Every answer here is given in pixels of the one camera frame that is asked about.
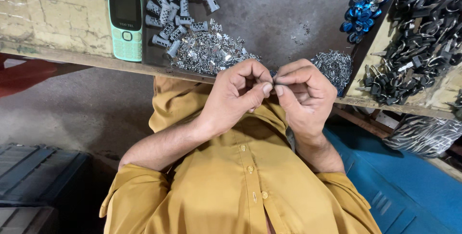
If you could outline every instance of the plastic bag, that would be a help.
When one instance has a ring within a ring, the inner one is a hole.
[[[459,121],[408,114],[383,142],[392,149],[435,158],[461,135]]]

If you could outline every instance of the shirt sleeve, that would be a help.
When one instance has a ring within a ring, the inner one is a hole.
[[[169,189],[164,174],[132,164],[125,165],[117,173],[99,211],[101,218],[107,215],[104,233],[143,233]]]
[[[371,206],[359,194],[353,183],[343,172],[322,172],[316,176],[327,186],[340,206],[347,213],[350,223],[357,233],[382,233],[372,217]]]

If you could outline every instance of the phone keypad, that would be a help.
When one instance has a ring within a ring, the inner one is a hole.
[[[114,54],[120,58],[141,59],[141,33],[131,34],[128,31],[112,30]]]

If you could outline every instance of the hand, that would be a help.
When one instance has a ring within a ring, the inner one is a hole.
[[[273,79],[296,139],[309,141],[322,136],[337,89],[306,59],[282,66]]]
[[[247,59],[218,73],[197,125],[209,138],[230,130],[246,113],[258,108],[273,89],[268,69],[255,59]]]

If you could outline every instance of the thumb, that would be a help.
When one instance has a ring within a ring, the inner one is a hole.
[[[279,105],[286,111],[286,113],[291,112],[294,109],[300,107],[300,103],[297,100],[297,97],[293,94],[292,90],[285,85],[275,85],[274,89],[278,95]]]
[[[241,108],[243,110],[250,110],[262,104],[265,95],[273,89],[273,85],[269,82],[262,82],[255,85],[251,90],[239,97]]]

